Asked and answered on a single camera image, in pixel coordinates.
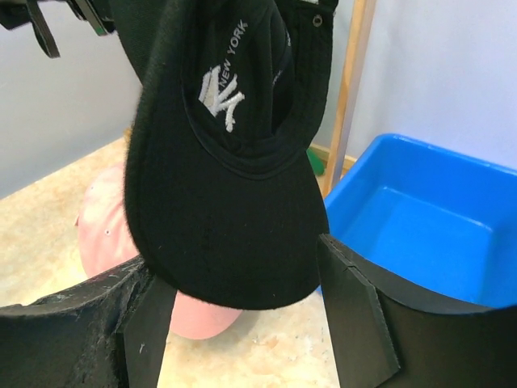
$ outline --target white embroidery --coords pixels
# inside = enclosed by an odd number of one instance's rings
[[[232,81],[222,90],[219,90],[219,73],[221,67],[216,66],[203,76],[203,86],[201,87],[200,101],[212,113],[214,117],[221,111],[226,111],[226,130],[231,133],[235,119],[233,113],[237,105],[244,99],[244,95],[239,91],[230,97],[237,89],[237,75],[233,76]]]

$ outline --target blue tub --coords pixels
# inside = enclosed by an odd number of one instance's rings
[[[517,303],[517,171],[379,136],[326,198],[330,232],[417,285]]]

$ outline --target white wall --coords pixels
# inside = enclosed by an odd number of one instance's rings
[[[61,59],[31,26],[0,27],[0,198],[122,136],[140,83],[117,36],[97,37],[65,4],[42,11]]]
[[[338,9],[343,26],[351,3]],[[378,0],[347,153],[397,132],[517,168],[516,20],[514,0]],[[323,146],[347,43],[342,27],[335,35]]]

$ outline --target pink cap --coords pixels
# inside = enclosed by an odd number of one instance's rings
[[[120,163],[103,171],[86,190],[75,225],[82,266],[88,277],[138,255],[124,215],[123,180],[124,164]],[[170,329],[182,337],[203,340],[226,330],[241,312],[178,291]]]

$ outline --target black foam piece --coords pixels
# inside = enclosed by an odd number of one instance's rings
[[[328,235],[317,259],[341,387],[517,386],[517,306],[434,293]]]
[[[175,296],[137,257],[1,308],[0,387],[156,387]]]

